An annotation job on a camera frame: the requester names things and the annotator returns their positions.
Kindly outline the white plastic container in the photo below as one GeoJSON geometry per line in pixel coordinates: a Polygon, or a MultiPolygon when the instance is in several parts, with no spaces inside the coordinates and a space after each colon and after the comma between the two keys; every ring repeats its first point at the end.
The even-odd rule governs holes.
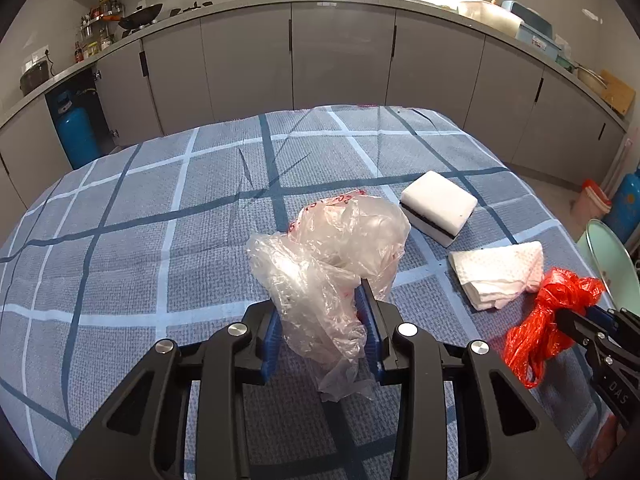
{"type": "Polygon", "coordinates": [[[523,20],[512,12],[485,0],[459,0],[458,13],[515,38],[523,20]]]}

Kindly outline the white folded paper towel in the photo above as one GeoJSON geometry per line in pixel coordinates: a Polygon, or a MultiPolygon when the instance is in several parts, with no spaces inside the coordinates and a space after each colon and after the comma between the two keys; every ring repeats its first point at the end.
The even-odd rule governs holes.
{"type": "Polygon", "coordinates": [[[544,278],[544,248],[538,240],[450,252],[448,260],[477,311],[500,310],[523,292],[534,294],[544,278]]]}

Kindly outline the dark rice cooker pot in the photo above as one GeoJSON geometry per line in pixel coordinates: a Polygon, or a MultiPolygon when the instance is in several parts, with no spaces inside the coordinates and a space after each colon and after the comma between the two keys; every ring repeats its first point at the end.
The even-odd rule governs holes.
{"type": "Polygon", "coordinates": [[[35,64],[24,71],[20,78],[20,89],[23,96],[28,96],[52,77],[51,63],[48,58],[40,58],[35,64]]]}

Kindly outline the white black sponge block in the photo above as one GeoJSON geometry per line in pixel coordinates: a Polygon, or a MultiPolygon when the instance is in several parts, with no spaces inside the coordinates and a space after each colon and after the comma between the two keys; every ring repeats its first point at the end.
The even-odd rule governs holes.
{"type": "Polygon", "coordinates": [[[399,206],[411,225],[439,245],[449,247],[477,205],[477,198],[436,171],[409,184],[399,206]]]}

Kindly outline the clear white plastic bag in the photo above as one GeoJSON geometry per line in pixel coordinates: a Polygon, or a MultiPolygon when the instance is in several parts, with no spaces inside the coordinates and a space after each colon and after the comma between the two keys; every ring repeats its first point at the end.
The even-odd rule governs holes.
{"type": "Polygon", "coordinates": [[[288,348],[309,360],[322,400],[370,396],[355,292],[367,282],[375,298],[388,297],[409,233],[398,205],[352,190],[308,204],[288,232],[248,239],[250,270],[278,310],[288,348]]]}

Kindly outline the pink bucket red lid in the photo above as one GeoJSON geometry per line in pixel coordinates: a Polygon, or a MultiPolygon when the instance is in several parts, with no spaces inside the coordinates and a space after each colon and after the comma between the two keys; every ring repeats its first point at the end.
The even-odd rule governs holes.
{"type": "Polygon", "coordinates": [[[582,189],[572,207],[572,215],[579,223],[602,219],[611,211],[612,202],[599,185],[591,179],[582,182],[582,189]]]}

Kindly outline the mint green enamel basin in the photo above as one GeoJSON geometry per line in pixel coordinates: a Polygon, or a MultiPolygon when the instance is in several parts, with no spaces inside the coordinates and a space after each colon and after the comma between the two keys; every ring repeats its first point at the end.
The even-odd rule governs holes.
{"type": "Polygon", "coordinates": [[[604,283],[613,306],[638,315],[638,274],[615,233],[602,221],[591,219],[576,245],[582,258],[604,283]]]}

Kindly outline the beige pot on counter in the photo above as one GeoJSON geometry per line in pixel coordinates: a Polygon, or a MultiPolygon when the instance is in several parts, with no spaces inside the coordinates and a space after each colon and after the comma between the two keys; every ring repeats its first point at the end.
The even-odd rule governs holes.
{"type": "Polygon", "coordinates": [[[582,65],[577,65],[575,73],[580,81],[582,81],[597,96],[603,96],[608,88],[606,81],[596,72],[582,65]]]}

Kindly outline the wooden cutting board right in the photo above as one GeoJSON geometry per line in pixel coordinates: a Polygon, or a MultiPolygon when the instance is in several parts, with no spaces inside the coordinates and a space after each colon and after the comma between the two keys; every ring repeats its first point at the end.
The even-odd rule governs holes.
{"type": "Polygon", "coordinates": [[[625,117],[634,102],[636,90],[608,70],[601,70],[600,76],[605,83],[605,89],[602,91],[603,101],[612,107],[617,114],[625,117]]]}

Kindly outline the red plastic bag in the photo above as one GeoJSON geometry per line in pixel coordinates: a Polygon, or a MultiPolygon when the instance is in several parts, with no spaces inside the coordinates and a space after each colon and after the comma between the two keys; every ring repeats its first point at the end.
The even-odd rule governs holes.
{"type": "Polygon", "coordinates": [[[561,309],[585,315],[605,292],[600,278],[581,278],[573,271],[552,268],[542,279],[533,310],[520,325],[506,333],[503,361],[527,388],[536,388],[546,363],[567,350],[574,340],[563,334],[555,322],[561,309]]]}

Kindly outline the spice rack with bottles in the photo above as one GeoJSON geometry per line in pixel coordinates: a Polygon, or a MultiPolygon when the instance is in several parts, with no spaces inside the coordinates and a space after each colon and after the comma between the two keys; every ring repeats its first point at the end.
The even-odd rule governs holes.
{"type": "Polygon", "coordinates": [[[114,44],[115,29],[124,16],[124,11],[120,0],[100,0],[81,18],[74,47],[76,63],[85,61],[114,44]]]}

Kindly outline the blue gas cylinder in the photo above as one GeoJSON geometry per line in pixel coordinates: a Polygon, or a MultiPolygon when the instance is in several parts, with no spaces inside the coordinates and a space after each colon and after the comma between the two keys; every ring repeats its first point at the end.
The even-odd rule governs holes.
{"type": "Polygon", "coordinates": [[[78,169],[101,156],[88,113],[74,103],[68,90],[55,100],[55,128],[70,164],[78,169]]]}
{"type": "Polygon", "coordinates": [[[640,167],[623,177],[602,221],[625,244],[640,221],[640,167]]]}

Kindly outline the grey kitchen cabinet run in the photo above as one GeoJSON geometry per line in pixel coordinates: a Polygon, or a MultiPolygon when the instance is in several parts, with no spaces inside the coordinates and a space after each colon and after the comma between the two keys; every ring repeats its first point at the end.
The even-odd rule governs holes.
{"type": "Polygon", "coordinates": [[[522,174],[603,181],[627,127],[535,48],[408,0],[235,0],[166,18],[70,66],[1,122],[1,227],[70,170],[48,96],[89,76],[120,145],[328,104],[437,110],[522,174]]]}

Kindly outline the black wok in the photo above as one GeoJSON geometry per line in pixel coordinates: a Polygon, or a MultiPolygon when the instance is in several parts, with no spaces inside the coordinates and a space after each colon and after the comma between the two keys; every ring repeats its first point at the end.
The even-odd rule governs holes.
{"type": "Polygon", "coordinates": [[[118,24],[123,30],[126,30],[126,32],[132,32],[140,27],[152,24],[162,9],[163,5],[161,3],[146,6],[143,9],[124,16],[119,20],[118,24]]]}

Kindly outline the blue dish rack box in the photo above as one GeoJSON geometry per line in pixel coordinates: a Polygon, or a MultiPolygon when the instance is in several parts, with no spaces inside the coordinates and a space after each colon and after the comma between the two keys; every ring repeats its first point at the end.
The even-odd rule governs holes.
{"type": "Polygon", "coordinates": [[[515,0],[504,0],[501,7],[522,20],[516,33],[516,39],[523,44],[528,44],[529,47],[536,48],[555,62],[561,48],[553,40],[551,23],[533,9],[529,9],[515,0]]]}

